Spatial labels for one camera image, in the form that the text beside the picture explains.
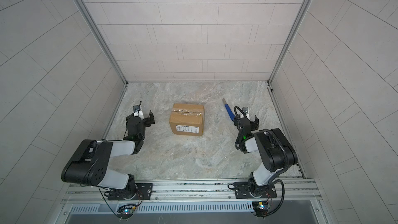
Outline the left green circuit board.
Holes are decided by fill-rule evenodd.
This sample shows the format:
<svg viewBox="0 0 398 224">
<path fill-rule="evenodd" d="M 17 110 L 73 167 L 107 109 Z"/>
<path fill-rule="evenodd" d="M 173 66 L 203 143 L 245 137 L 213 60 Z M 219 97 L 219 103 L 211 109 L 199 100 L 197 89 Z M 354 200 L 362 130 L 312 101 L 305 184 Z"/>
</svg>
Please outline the left green circuit board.
<svg viewBox="0 0 398 224">
<path fill-rule="evenodd" d="M 120 215 L 133 215 L 134 212 L 137 209 L 137 205 L 136 204 L 126 204 L 123 206 L 120 206 L 118 208 L 118 214 Z"/>
</svg>

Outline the aluminium mounting rail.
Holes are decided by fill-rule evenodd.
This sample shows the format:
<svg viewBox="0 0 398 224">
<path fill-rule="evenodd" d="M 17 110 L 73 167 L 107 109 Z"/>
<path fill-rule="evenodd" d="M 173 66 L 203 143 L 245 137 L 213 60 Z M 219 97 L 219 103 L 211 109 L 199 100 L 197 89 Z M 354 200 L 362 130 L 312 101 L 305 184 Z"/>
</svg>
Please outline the aluminium mounting rail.
<svg viewBox="0 0 398 224">
<path fill-rule="evenodd" d="M 275 203 L 282 196 L 285 200 L 320 200 L 321 194 L 313 179 L 283 177 L 282 182 L 265 187 L 261 193 L 250 193 L 245 179 L 215 180 L 154 180 L 137 181 L 137 195 L 133 201 L 150 202 L 199 202 L 270 200 Z"/>
</svg>

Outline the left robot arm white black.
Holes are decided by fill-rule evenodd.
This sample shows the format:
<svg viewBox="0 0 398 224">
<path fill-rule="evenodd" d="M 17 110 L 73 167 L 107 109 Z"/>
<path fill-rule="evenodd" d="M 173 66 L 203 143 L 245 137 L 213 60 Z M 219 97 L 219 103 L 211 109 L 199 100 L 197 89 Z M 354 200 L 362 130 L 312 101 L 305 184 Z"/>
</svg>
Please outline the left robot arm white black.
<svg viewBox="0 0 398 224">
<path fill-rule="evenodd" d="M 136 183 L 134 175 L 112 170 L 112 157 L 134 155 L 141 150 L 147 127 L 155 124 L 154 114 L 144 117 L 136 110 L 126 118 L 123 140 L 83 140 L 61 173 L 65 183 L 104 188 L 110 201 L 149 200 L 153 184 Z"/>
</svg>

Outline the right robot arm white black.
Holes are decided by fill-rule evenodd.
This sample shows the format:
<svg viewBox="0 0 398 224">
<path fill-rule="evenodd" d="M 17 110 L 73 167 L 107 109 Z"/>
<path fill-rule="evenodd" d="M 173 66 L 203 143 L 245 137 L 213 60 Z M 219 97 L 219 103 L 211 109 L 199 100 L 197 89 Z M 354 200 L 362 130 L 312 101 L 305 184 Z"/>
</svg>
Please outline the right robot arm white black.
<svg viewBox="0 0 398 224">
<path fill-rule="evenodd" d="M 297 164 L 297 154 L 279 128 L 258 129 L 259 119 L 234 118 L 238 129 L 235 148 L 243 153 L 260 154 L 259 167 L 250 174 L 247 182 L 233 183 L 238 199 L 276 198 L 277 177 Z"/>
</svg>

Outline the right green circuit board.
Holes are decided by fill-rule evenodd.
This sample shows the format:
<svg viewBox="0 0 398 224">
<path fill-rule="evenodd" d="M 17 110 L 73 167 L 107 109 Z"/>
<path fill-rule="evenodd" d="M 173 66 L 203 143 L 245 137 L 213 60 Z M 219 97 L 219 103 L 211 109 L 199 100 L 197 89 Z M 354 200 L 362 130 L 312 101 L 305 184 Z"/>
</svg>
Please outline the right green circuit board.
<svg viewBox="0 0 398 224">
<path fill-rule="evenodd" d="M 264 217 L 268 214 L 269 211 L 268 202 L 253 201 L 252 208 L 254 210 L 254 215 L 257 217 Z"/>
</svg>

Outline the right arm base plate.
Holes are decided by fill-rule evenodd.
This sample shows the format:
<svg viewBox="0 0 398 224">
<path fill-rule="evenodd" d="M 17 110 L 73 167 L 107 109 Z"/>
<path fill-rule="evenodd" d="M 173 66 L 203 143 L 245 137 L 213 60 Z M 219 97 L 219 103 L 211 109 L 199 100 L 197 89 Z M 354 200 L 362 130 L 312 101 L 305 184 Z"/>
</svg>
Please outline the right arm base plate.
<svg viewBox="0 0 398 224">
<path fill-rule="evenodd" d="M 234 191 L 236 199 L 277 198 L 274 186 L 258 186 L 253 181 L 237 181 L 229 184 L 228 188 Z"/>
</svg>

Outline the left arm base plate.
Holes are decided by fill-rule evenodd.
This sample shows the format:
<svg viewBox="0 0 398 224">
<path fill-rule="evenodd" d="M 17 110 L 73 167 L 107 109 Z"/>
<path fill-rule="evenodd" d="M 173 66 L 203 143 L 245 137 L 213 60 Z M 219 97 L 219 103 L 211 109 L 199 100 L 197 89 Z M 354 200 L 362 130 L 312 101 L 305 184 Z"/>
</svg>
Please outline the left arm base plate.
<svg viewBox="0 0 398 224">
<path fill-rule="evenodd" d="M 111 189 L 104 196 L 110 201 L 150 200 L 152 188 L 152 183 L 137 183 L 132 189 L 129 185 L 124 190 Z"/>
</svg>

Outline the green circuit board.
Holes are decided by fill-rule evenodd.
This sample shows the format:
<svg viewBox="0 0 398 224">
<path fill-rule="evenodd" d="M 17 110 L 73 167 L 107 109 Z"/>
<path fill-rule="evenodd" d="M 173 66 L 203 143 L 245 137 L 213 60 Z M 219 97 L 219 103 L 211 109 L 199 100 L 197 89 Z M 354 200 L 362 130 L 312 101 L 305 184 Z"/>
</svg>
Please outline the green circuit board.
<svg viewBox="0 0 398 224">
<path fill-rule="evenodd" d="M 254 215 L 257 217 L 264 217 L 268 214 L 269 211 L 268 202 L 253 201 L 252 208 L 254 210 Z"/>
<path fill-rule="evenodd" d="M 120 206 L 118 208 L 118 214 L 120 215 L 133 215 L 134 212 L 137 209 L 137 205 L 136 204 L 126 204 L 123 206 Z"/>
</svg>

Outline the brown cardboard express box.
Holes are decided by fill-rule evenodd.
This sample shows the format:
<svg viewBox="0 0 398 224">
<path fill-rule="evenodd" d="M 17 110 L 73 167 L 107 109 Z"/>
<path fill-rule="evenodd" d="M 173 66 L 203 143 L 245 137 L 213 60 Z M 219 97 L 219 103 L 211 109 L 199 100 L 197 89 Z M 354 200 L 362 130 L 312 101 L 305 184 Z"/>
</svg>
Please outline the brown cardboard express box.
<svg viewBox="0 0 398 224">
<path fill-rule="evenodd" d="M 204 131 L 205 108 L 203 105 L 175 103 L 169 124 L 177 135 L 202 136 Z"/>
</svg>

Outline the white ventilation grille strip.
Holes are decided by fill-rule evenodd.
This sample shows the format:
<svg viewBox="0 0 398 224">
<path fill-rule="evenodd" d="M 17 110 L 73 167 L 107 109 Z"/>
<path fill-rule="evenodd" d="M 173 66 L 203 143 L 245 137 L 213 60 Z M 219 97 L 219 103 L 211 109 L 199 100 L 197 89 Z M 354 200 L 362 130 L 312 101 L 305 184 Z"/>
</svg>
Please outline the white ventilation grille strip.
<svg viewBox="0 0 398 224">
<path fill-rule="evenodd" d="M 72 214 L 111 214 L 117 213 L 120 204 L 74 204 Z M 160 214 L 160 213 L 221 213 L 221 212 L 254 212 L 251 202 L 156 202 L 143 203 L 134 213 Z"/>
</svg>

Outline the right aluminium corner post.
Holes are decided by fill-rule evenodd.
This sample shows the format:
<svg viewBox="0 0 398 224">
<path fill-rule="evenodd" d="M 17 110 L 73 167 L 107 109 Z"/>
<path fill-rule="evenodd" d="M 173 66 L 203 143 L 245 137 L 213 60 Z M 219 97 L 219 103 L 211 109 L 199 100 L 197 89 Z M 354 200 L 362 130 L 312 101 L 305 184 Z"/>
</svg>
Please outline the right aluminium corner post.
<svg viewBox="0 0 398 224">
<path fill-rule="evenodd" d="M 307 13 L 307 11 L 309 9 L 309 6 L 311 5 L 311 2 L 312 2 L 312 0 L 303 0 L 303 3 L 302 3 L 302 5 L 301 5 L 301 7 L 300 7 L 300 9 L 299 9 L 299 11 L 297 13 L 297 16 L 296 16 L 296 18 L 294 20 L 294 23 L 292 25 L 292 28 L 291 28 L 291 30 L 290 30 L 290 32 L 288 34 L 288 37 L 287 37 L 287 39 L 286 39 L 286 41 L 285 41 L 285 43 L 283 45 L 281 53 L 280 53 L 280 55 L 279 55 L 279 57 L 278 57 L 278 59 L 276 61 L 275 67 L 274 67 L 274 69 L 273 69 L 273 71 L 271 73 L 271 76 L 270 76 L 269 80 L 267 81 L 267 83 L 269 85 L 271 85 L 273 83 L 273 81 L 275 80 L 275 77 L 276 77 L 276 75 L 278 73 L 278 70 L 279 70 L 280 66 L 282 65 L 282 62 L 283 62 L 283 60 L 284 60 L 284 58 L 285 58 L 285 56 L 286 56 L 286 54 L 287 54 L 287 52 L 289 50 L 289 47 L 291 46 L 291 44 L 292 44 L 292 42 L 294 40 L 294 37 L 295 37 L 295 35 L 297 34 L 297 32 L 299 30 L 299 27 L 300 27 L 300 25 L 301 25 L 301 23 L 302 23 L 302 21 L 303 21 L 303 19 L 305 17 L 305 14 Z"/>
</svg>

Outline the blue utility knife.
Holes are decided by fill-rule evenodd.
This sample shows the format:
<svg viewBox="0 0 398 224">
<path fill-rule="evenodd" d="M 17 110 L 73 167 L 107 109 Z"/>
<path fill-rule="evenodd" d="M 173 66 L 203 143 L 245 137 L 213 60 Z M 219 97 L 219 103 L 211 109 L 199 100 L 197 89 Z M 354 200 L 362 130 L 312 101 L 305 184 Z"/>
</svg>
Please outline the blue utility knife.
<svg viewBox="0 0 398 224">
<path fill-rule="evenodd" d="M 235 114 L 232 112 L 231 108 L 229 107 L 228 103 L 226 102 L 225 98 L 222 99 L 222 102 L 228 112 L 228 115 L 232 121 L 234 121 Z"/>
</svg>

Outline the aluminium corner post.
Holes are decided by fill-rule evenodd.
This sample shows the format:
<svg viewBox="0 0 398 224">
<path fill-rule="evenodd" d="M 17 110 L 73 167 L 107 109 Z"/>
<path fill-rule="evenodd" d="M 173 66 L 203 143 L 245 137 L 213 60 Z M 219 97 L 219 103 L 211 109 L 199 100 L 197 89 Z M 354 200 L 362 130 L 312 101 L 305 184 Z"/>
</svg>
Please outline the aluminium corner post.
<svg viewBox="0 0 398 224">
<path fill-rule="evenodd" d="M 76 4 L 77 8 L 79 9 L 80 13 L 83 16 L 83 19 L 87 23 L 88 27 L 90 28 L 93 36 L 95 37 L 96 41 L 98 42 L 99 46 L 101 47 L 102 51 L 104 52 L 105 56 L 109 59 L 113 67 L 115 68 L 117 74 L 121 78 L 122 82 L 125 86 L 128 85 L 126 78 L 124 77 L 123 72 L 121 71 L 120 66 L 118 65 L 115 57 L 113 56 L 109 46 L 106 44 L 104 36 L 101 34 L 98 26 L 95 24 L 93 17 L 89 13 L 89 9 L 87 8 L 85 2 L 83 0 L 73 0 Z"/>
<path fill-rule="evenodd" d="M 273 71 L 271 73 L 271 76 L 270 76 L 269 80 L 267 81 L 267 83 L 269 85 L 271 85 L 273 83 L 273 81 L 275 80 L 275 77 L 276 77 L 276 75 L 278 73 L 278 70 L 279 70 L 280 66 L 282 65 L 282 62 L 283 62 L 283 60 L 284 60 L 284 58 L 285 58 L 285 56 L 286 56 L 286 54 L 287 54 L 287 52 L 289 50 L 289 47 L 291 46 L 291 44 L 292 44 L 292 42 L 294 40 L 294 37 L 295 37 L 295 35 L 297 34 L 297 32 L 299 30 L 299 27 L 300 27 L 300 25 L 301 25 L 301 23 L 302 23 L 302 21 L 303 21 L 303 19 L 305 17 L 305 14 L 307 13 L 307 11 L 309 9 L 309 6 L 311 5 L 311 2 L 312 2 L 312 0 L 303 0 L 303 3 L 302 3 L 302 5 L 301 5 L 301 7 L 300 7 L 300 9 L 299 9 L 299 11 L 297 13 L 297 16 L 296 16 L 296 18 L 294 20 L 294 23 L 292 25 L 292 28 L 291 28 L 291 30 L 290 30 L 290 32 L 288 34 L 288 37 L 287 37 L 287 39 L 286 39 L 286 41 L 285 41 L 285 43 L 283 45 L 281 53 L 280 53 L 280 55 L 279 55 L 279 57 L 278 57 L 278 59 L 276 61 L 275 67 L 274 67 L 274 69 L 273 69 Z"/>
</svg>

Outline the left aluminium corner post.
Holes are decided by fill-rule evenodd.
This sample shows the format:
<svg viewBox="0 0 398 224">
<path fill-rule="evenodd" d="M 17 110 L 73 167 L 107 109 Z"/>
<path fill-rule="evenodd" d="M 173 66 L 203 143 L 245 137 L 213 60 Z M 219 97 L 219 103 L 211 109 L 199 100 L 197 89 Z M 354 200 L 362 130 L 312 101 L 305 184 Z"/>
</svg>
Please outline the left aluminium corner post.
<svg viewBox="0 0 398 224">
<path fill-rule="evenodd" d="M 104 36 L 101 34 L 98 26 L 95 24 L 93 17 L 89 13 L 89 9 L 87 8 L 85 2 L 83 0 L 73 0 L 76 4 L 77 8 L 79 9 L 80 13 L 83 16 L 83 19 L 87 23 L 88 27 L 90 28 L 93 36 L 95 37 L 96 41 L 98 42 L 99 46 L 101 47 L 102 51 L 104 52 L 105 56 L 109 59 L 113 67 L 115 68 L 117 74 L 121 78 L 122 82 L 125 86 L 128 85 L 126 78 L 124 77 L 123 72 L 121 71 L 120 66 L 118 65 L 115 57 L 113 56 L 109 46 L 106 44 Z"/>
</svg>

